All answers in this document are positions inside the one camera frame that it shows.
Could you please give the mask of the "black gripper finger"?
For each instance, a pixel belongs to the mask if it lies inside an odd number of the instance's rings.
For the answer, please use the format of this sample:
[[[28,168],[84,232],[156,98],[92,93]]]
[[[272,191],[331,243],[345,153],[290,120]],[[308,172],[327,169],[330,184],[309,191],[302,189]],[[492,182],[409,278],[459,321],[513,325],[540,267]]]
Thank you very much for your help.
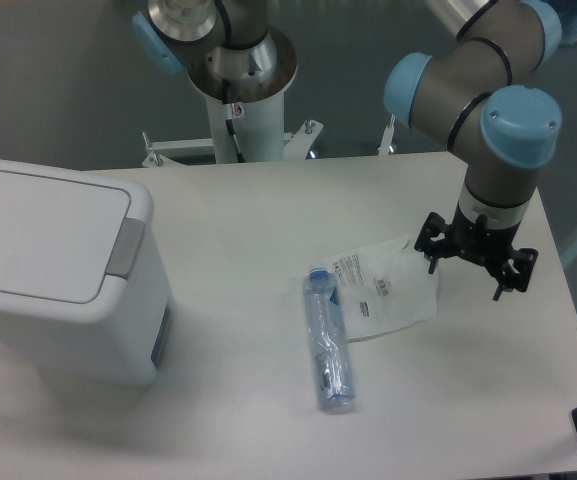
[[[456,256],[452,225],[438,213],[431,212],[421,227],[414,249],[429,262],[428,273],[434,274],[440,259]]]
[[[492,299],[498,301],[504,292],[525,293],[538,255],[538,251],[532,248],[512,249],[507,256],[488,261],[487,271],[497,281]]]

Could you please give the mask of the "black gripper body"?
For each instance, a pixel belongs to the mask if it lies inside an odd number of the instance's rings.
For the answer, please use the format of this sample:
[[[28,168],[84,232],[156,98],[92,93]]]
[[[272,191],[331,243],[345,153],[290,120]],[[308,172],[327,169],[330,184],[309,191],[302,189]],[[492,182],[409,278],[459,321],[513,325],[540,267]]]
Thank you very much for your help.
[[[474,264],[525,260],[526,252],[512,245],[525,211],[526,204],[498,208],[481,202],[459,202],[446,233],[450,247],[447,257]]]

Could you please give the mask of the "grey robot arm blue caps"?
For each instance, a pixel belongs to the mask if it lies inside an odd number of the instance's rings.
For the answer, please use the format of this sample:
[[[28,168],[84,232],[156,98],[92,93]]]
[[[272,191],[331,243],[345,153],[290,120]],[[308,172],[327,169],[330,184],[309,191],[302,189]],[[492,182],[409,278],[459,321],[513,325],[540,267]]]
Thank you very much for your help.
[[[499,292],[528,288],[538,253],[512,245],[562,114],[521,78],[557,50],[562,29],[541,1],[433,1],[456,48],[411,53],[389,74],[383,103],[394,118],[442,144],[467,171],[451,221],[430,214],[415,247],[431,265],[458,257],[483,267]],[[284,93],[295,48],[264,1],[145,1],[133,31],[151,60],[186,73],[205,99],[220,163],[284,160]]]

